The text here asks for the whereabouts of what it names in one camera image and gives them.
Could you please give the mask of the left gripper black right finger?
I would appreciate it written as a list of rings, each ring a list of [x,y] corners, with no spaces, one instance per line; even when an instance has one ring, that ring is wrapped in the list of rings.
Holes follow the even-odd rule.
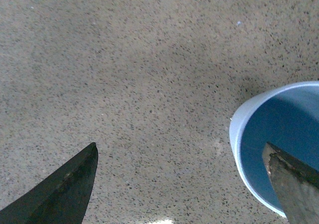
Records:
[[[267,142],[262,153],[272,188],[291,224],[319,222],[319,172]]]

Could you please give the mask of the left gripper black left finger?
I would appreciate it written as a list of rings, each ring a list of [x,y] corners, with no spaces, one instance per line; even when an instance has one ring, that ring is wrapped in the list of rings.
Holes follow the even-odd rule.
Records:
[[[98,166],[92,142],[0,212],[2,224],[80,224],[91,198]]]

